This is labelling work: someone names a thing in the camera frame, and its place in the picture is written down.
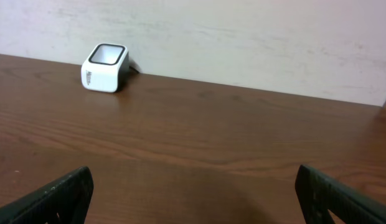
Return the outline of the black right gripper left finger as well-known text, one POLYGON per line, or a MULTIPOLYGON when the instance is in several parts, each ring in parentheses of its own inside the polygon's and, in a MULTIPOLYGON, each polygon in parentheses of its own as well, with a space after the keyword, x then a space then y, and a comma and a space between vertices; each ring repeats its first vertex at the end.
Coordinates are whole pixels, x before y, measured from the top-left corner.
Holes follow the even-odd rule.
POLYGON ((87 166, 79 167, 0 208, 0 223, 84 223, 93 195, 87 166))

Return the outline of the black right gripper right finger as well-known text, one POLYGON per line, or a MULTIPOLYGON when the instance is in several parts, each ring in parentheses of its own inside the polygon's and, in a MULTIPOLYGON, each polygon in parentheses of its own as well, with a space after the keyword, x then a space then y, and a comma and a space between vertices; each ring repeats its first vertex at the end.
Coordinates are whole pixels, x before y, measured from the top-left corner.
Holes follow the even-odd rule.
POLYGON ((295 191, 306 223, 386 223, 386 206, 338 182, 317 169, 301 165, 295 191))

